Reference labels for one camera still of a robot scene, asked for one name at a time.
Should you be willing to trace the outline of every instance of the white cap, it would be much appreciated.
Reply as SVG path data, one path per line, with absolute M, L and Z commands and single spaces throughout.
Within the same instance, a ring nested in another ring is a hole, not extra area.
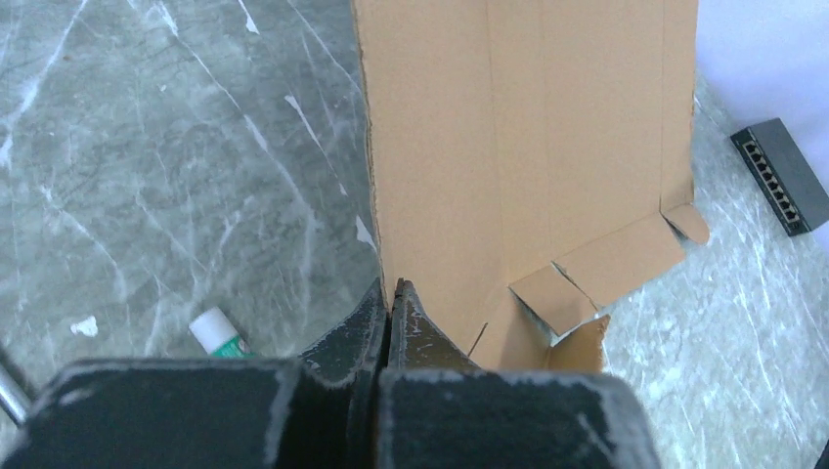
M 198 315 L 190 323 L 190 332 L 208 354 L 239 335 L 222 310 L 215 307 Z

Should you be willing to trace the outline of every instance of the cardboard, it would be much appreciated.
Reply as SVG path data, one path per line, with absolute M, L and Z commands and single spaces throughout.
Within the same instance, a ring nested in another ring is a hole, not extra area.
M 599 371 L 596 311 L 682 260 L 671 226 L 708 238 L 696 2 L 353 6 L 386 294 L 412 280 L 481 366 Z M 568 337 L 550 348 L 522 303 Z

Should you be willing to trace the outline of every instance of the cardboard box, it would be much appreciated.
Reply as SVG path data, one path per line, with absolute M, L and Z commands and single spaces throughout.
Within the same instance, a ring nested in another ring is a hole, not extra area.
M 608 319 L 579 324 L 682 260 L 671 226 L 708 239 L 696 1 L 353 5 L 386 294 L 412 280 L 483 367 L 599 371 Z

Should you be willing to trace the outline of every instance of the brown cardboard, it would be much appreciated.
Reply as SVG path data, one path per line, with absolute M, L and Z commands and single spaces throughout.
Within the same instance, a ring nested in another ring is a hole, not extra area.
M 598 371 L 608 319 L 550 350 L 517 298 L 569 332 L 682 259 L 668 222 L 707 239 L 696 2 L 353 5 L 386 293 L 412 280 L 482 366 Z

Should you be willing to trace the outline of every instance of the gray marble table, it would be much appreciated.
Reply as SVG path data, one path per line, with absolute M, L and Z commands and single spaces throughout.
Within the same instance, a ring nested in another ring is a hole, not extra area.
M 348 0 L 0 2 L 0 358 L 198 357 L 221 307 L 264 356 L 377 273 Z M 612 305 L 608 371 L 665 467 L 811 467 L 829 438 L 829 261 L 789 239 L 698 89 L 708 246 Z M 0 454 L 14 427 L 0 416 Z

